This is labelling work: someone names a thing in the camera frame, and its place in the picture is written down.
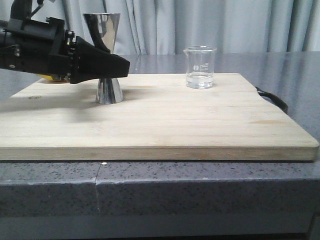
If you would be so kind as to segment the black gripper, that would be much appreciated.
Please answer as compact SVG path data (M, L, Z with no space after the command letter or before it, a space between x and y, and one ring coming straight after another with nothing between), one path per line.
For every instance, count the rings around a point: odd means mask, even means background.
M125 78L130 62L111 54L99 32L104 14L84 14L93 44L65 29L61 19L0 22L1 69L60 76L71 84L100 78Z

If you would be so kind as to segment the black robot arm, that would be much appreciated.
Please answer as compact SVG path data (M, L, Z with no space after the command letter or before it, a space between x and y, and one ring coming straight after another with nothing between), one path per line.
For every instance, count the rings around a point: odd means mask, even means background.
M45 22L32 16L31 0L15 0L10 18L0 22L0 67L17 72L46 75L78 84L99 78L128 76L130 62L112 54L101 40L93 44L65 29L62 19Z

